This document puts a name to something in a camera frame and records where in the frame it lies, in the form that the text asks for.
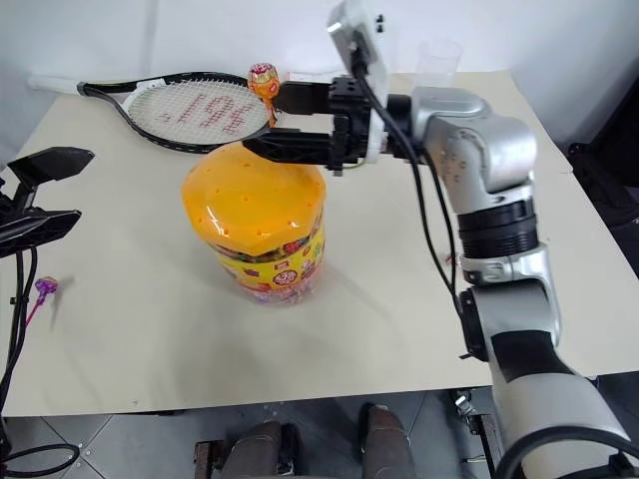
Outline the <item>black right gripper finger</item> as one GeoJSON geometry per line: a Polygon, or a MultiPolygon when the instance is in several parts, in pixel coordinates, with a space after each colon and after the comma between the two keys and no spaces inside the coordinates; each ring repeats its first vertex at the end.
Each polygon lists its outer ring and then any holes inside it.
{"type": "Polygon", "coordinates": [[[326,166],[330,136],[298,129],[271,129],[242,140],[243,146],[274,163],[326,166]]]}
{"type": "Polygon", "coordinates": [[[329,114],[330,84],[287,81],[280,85],[275,108],[291,115],[329,114]]]}

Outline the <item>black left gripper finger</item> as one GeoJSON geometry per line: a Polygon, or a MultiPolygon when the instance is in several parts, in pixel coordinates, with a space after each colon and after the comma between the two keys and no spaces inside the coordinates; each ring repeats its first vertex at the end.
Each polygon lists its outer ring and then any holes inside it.
{"type": "Polygon", "coordinates": [[[23,212],[18,218],[1,224],[1,256],[6,257],[63,238],[81,215],[77,210],[23,212]]]}
{"type": "Polygon", "coordinates": [[[14,200],[34,195],[42,184],[79,175],[94,158],[90,150],[50,147],[10,162],[8,167],[19,181],[14,200]]]}

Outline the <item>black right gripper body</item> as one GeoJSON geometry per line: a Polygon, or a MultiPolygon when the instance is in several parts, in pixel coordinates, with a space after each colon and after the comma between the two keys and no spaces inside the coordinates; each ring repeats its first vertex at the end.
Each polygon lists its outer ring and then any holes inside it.
{"type": "Polygon", "coordinates": [[[327,168],[342,174],[366,157],[370,104],[354,78],[341,76],[328,87],[327,105],[333,125],[327,168]]]}

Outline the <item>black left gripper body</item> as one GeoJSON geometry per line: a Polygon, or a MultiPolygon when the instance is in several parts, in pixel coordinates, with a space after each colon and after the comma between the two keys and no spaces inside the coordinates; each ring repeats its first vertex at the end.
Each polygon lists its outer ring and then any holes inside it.
{"type": "Polygon", "coordinates": [[[1,193],[1,223],[8,224],[39,212],[33,205],[38,186],[20,181],[12,197],[1,193]]]}

